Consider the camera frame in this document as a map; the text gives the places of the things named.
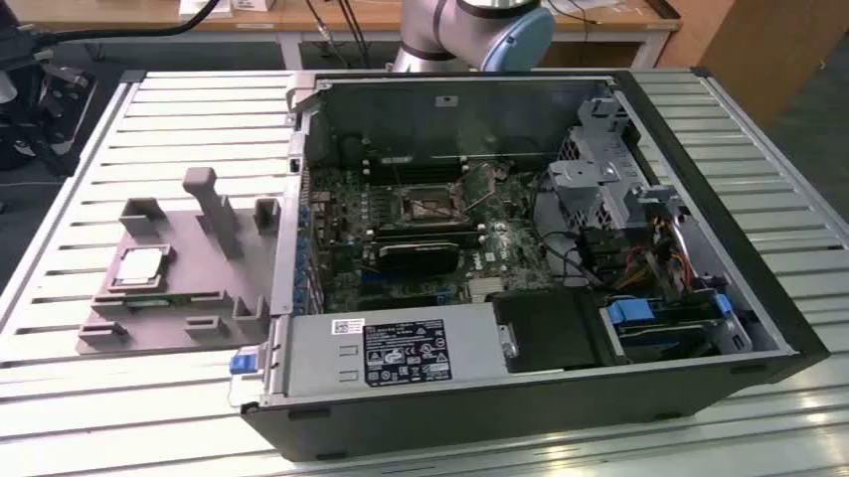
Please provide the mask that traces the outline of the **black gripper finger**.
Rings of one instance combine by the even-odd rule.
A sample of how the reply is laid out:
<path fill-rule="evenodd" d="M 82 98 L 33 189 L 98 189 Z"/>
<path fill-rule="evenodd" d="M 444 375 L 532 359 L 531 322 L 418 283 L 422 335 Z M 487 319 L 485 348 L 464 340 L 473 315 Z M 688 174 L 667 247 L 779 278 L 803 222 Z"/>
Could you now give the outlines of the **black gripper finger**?
<path fill-rule="evenodd" d="M 38 119 L 45 140 L 38 158 L 53 175 L 73 175 L 71 151 L 93 96 L 98 89 L 94 74 L 73 67 L 43 65 Z"/>

